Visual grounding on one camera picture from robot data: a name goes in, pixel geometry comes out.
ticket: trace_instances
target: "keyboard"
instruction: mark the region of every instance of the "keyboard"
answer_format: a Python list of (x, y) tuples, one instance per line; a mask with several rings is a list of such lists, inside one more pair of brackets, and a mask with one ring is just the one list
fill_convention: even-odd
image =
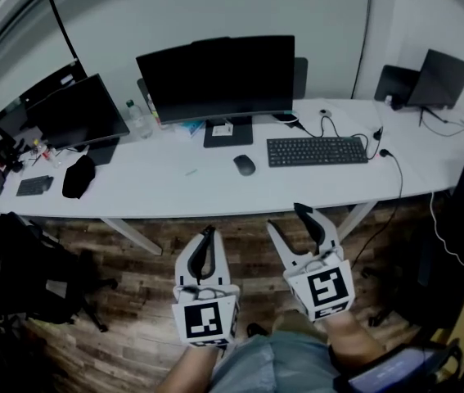
[(270, 167), (367, 163), (357, 137), (274, 138), (267, 140)]
[(47, 175), (21, 180), (19, 189), (17, 189), (17, 196), (26, 197), (28, 195), (41, 195), (50, 189), (52, 182), (53, 178)]

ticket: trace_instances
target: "human arm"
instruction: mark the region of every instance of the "human arm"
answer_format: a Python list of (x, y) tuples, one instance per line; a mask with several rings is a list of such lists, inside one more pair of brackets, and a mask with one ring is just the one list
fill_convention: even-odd
[(385, 353), (385, 348), (349, 311), (333, 314), (322, 323), (337, 360), (347, 369), (371, 363)]
[(166, 379), (157, 387), (156, 393), (207, 391), (217, 355), (218, 349), (214, 347), (187, 348)]

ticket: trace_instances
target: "white desk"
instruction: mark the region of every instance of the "white desk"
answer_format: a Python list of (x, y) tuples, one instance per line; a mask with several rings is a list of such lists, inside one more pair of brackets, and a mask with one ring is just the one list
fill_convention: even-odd
[[(315, 134), (320, 134), (319, 110), (329, 109), (340, 135), (364, 133), (370, 138), (369, 152), (376, 146), (372, 134), (383, 121), (381, 148), (391, 151), (401, 165), (403, 197), (457, 183), (458, 174), (449, 173), (446, 167), (449, 161), (464, 163), (464, 133), (461, 139), (435, 142), (437, 136), (417, 129), (416, 115), (396, 114), (370, 101), (304, 100), (296, 101), (294, 108), (304, 127)], [(334, 135), (327, 121), (325, 128), (326, 136)], [(97, 176), (80, 200), (61, 195), (66, 168), (82, 155), (64, 151), (59, 169), (39, 160), (21, 175), (10, 174), (0, 196), (0, 213), (102, 219), (139, 246), (160, 254), (158, 246), (122, 219), (260, 214), (293, 210), (294, 202), (315, 208), (357, 204), (339, 228), (342, 239), (378, 201), (398, 197), (399, 172), (390, 158), (377, 156), (365, 165), (268, 167), (267, 138), (304, 136), (303, 131), (278, 124), (271, 116), (254, 117), (251, 146), (205, 149), (204, 132), (191, 141), (179, 141), (173, 131), (158, 128), (147, 140), (139, 140), (132, 132), (121, 139), (111, 163), (97, 168)], [(421, 155), (422, 147), (439, 148), (439, 144), (444, 148)], [(240, 175), (233, 163), (241, 154), (256, 165), (249, 177)], [(429, 169), (438, 176), (427, 178)], [(45, 174), (55, 178), (48, 192), (16, 196), (21, 179)]]

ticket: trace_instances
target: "computer mouse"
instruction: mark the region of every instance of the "computer mouse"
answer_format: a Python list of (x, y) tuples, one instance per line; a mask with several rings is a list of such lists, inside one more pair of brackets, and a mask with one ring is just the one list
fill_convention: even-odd
[(239, 173), (243, 176), (250, 176), (255, 172), (254, 162), (251, 161), (251, 158), (247, 155), (241, 154), (233, 159), (233, 161), (235, 162), (235, 166), (239, 169)]

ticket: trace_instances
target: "blue shirt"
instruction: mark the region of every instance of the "blue shirt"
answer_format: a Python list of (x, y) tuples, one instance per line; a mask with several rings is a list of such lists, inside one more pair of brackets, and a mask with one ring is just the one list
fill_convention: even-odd
[(327, 346), (308, 335), (279, 331), (252, 337), (234, 350), (214, 370), (209, 391), (333, 392), (338, 375)]

